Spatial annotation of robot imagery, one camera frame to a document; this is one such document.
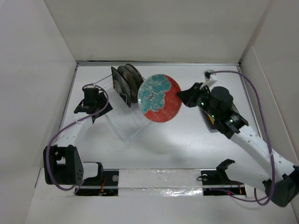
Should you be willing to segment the red teal round plate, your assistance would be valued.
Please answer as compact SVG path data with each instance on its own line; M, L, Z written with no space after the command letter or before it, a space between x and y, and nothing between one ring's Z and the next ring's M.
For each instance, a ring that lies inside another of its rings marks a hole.
M138 90L138 105L149 120L164 123L179 112L182 102L177 96L181 89L168 75L156 74L147 78Z

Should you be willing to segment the square yellow plate dark rim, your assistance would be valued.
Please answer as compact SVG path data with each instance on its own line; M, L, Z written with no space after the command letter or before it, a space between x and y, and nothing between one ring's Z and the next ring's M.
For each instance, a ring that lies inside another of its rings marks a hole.
M239 113L237 107L235 106L234 103L232 103L231 106L232 111ZM200 110L200 113L203 117L203 120L205 122L206 127L208 128L209 132L211 133L216 133L218 132L218 130L216 129L215 124L213 123L212 119L208 116L208 114L206 114L203 110Z

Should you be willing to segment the clear plastic dish rack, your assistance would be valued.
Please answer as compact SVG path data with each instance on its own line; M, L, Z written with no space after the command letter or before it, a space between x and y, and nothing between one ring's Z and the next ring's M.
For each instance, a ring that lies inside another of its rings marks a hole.
M156 125L142 114L137 103L132 103L130 108L126 105L113 88L112 75L106 76L94 84L107 92L109 103L113 109L106 113L105 117L113 131L126 144L131 143L134 138Z

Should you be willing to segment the black square floral plate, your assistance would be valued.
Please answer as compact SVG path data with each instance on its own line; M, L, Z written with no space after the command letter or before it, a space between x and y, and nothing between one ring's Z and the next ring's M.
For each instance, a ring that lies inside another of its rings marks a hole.
M121 99L126 103L126 105L130 108L132 104L131 97L131 88L127 83L126 79L119 71L111 67L112 79L113 79L113 88L121 97Z

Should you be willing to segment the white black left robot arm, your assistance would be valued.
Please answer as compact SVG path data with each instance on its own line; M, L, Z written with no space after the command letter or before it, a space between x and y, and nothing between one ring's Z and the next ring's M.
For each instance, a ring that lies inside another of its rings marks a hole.
M84 98L74 110L73 121L58 131L43 151L45 181L62 191L103 186L106 181L101 162L83 162L78 145L95 120L113 108L102 87L86 84L82 91Z

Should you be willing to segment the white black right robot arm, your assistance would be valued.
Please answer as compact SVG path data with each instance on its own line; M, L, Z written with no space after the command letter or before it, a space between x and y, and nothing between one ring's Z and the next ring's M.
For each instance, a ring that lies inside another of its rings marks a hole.
M235 110L228 89L221 86L209 89L202 83L195 83L190 89L178 92L177 96L185 106L198 106L210 116L215 129L241 147L263 169L256 173L234 160L226 159L217 166L217 181L245 183L263 191L279 207L285 207L298 195L299 167L257 135L248 121Z

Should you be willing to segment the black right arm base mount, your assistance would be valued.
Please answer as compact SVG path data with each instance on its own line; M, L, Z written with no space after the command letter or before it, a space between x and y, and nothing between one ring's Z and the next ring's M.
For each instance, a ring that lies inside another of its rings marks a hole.
M202 183L204 196L247 195L243 183L229 180L216 169L201 170L197 181Z

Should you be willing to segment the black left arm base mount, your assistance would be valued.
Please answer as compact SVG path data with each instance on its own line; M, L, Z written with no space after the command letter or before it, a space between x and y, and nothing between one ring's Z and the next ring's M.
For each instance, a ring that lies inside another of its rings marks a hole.
M88 178L80 188L75 188L77 196L118 196L118 169L104 169L99 181Z

